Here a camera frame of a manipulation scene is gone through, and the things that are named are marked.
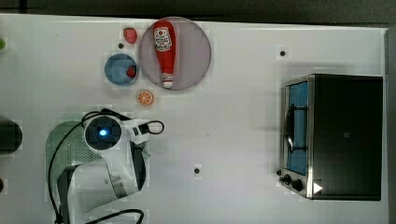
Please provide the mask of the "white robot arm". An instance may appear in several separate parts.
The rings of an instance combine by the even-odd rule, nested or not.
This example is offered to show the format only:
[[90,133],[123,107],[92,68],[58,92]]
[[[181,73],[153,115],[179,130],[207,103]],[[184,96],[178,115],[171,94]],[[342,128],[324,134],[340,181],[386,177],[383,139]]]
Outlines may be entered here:
[[110,215],[87,221],[92,209],[140,191],[147,178],[143,151],[149,141],[147,119],[99,115],[83,128],[83,140],[95,161],[64,168],[57,179],[63,224],[98,224]]

